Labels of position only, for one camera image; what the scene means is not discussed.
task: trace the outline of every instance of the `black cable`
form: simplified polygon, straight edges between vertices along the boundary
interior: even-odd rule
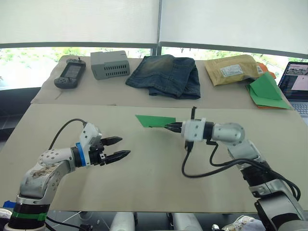
[[[56,231],[53,227],[51,227],[47,222],[45,222],[46,228],[50,231]]]
[[[65,226],[73,227],[73,228],[76,228],[76,229],[81,229],[83,231],[87,231],[86,229],[84,229],[82,227],[79,227],[79,226],[76,226],[76,225],[67,224],[67,223],[63,223],[63,222],[59,222],[59,221],[56,221],[54,219],[51,219],[50,217],[46,217],[46,219],[52,221],[53,223],[59,224],[59,225],[65,225]]]
[[[83,125],[85,125],[85,124],[87,123],[87,122],[84,121],[83,119],[78,119],[78,118],[76,118],[76,119],[71,119],[71,120],[67,121],[67,122],[60,128],[60,130],[57,132],[57,134],[56,134],[55,137],[53,138],[53,140],[52,140],[52,142],[51,142],[51,145],[49,146],[49,149],[48,149],[48,150],[50,150],[50,149],[53,147],[54,143],[56,142],[56,140],[57,140],[58,136],[60,135],[60,133],[62,132],[62,130],[63,130],[69,123],[71,123],[71,122],[73,122],[73,121],[80,121],[80,122],[83,123]]]
[[[187,154],[184,158],[184,161],[182,163],[182,174],[188,178],[201,178],[201,177],[207,177],[207,176],[211,176],[211,175],[214,175],[216,173],[219,173],[219,172],[222,172],[234,165],[241,165],[241,164],[244,164],[244,163],[247,163],[247,164],[250,164],[252,166],[255,166],[259,169],[262,169],[266,172],[269,172],[270,174],[273,174],[276,178],[278,179],[281,179],[283,180],[284,182],[286,182],[286,184],[290,187],[291,191],[292,191],[292,194],[293,196],[299,200],[300,199],[300,196],[301,196],[301,192],[300,192],[300,189],[291,181],[287,180],[285,177],[283,177],[282,175],[280,175],[279,173],[275,172],[274,170],[264,166],[262,163],[260,162],[257,162],[257,161],[254,161],[254,160],[251,160],[251,159],[246,159],[246,158],[239,158],[239,159],[234,159],[234,160],[231,160],[231,161],[228,161],[228,162],[225,162],[225,163],[222,163],[222,164],[214,164],[213,163],[213,157],[214,157],[214,154],[218,148],[218,144],[217,142],[214,142],[214,141],[207,141],[206,142],[208,145],[214,145],[215,148],[210,156],[210,164],[215,166],[215,167],[221,167],[219,169],[216,169],[216,170],[213,170],[213,171],[210,171],[210,172],[207,172],[207,173],[204,173],[204,174],[198,174],[198,175],[188,175],[185,173],[185,165],[186,165],[186,162],[187,162],[187,159],[191,153],[190,150],[187,151]]]

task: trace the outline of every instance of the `laptop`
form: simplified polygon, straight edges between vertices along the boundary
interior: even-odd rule
[[[278,86],[308,125],[308,63],[289,62]]]

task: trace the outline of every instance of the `white roller blind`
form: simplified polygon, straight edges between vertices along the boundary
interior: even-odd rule
[[[160,42],[308,54],[308,0],[164,0]]]
[[[1,0],[0,44],[156,43],[158,0]]]

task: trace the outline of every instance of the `beige table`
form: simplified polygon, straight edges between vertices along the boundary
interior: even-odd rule
[[[164,96],[150,96],[147,89],[127,86],[125,81],[128,76],[96,80],[90,67],[90,57],[82,57],[82,60],[87,63],[87,68],[79,86],[76,89],[61,90],[55,87],[53,80],[63,72],[68,58],[76,58],[76,56],[63,56],[60,59],[32,103],[142,107],[192,107],[194,105],[199,108],[257,109],[245,88],[247,81],[213,87],[203,61],[196,61],[201,89],[201,98],[198,100],[176,100]],[[141,60],[129,59],[131,73]]]
[[[184,140],[162,128],[143,128],[140,115],[175,116],[188,119],[187,108],[146,108],[93,105],[32,104],[0,153],[0,203],[15,200],[19,183],[52,141],[58,129],[71,118],[99,126],[104,136],[123,141],[105,153],[130,149],[131,153],[108,166],[80,168],[61,181],[51,205],[59,210],[255,212],[247,183],[236,167],[202,179],[181,174]],[[292,110],[197,109],[196,117],[218,123],[237,122],[246,137],[267,158],[271,167],[296,183],[302,207],[308,209],[308,129]],[[72,147],[81,124],[74,122],[60,135],[55,148]],[[187,163],[188,173],[215,169],[208,160],[212,146],[196,143]],[[216,162],[229,160],[220,145]]]

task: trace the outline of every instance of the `blue jeans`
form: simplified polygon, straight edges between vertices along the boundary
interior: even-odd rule
[[[149,95],[200,98],[198,70],[192,58],[175,58],[169,54],[145,56],[126,84],[134,88],[148,88]]]

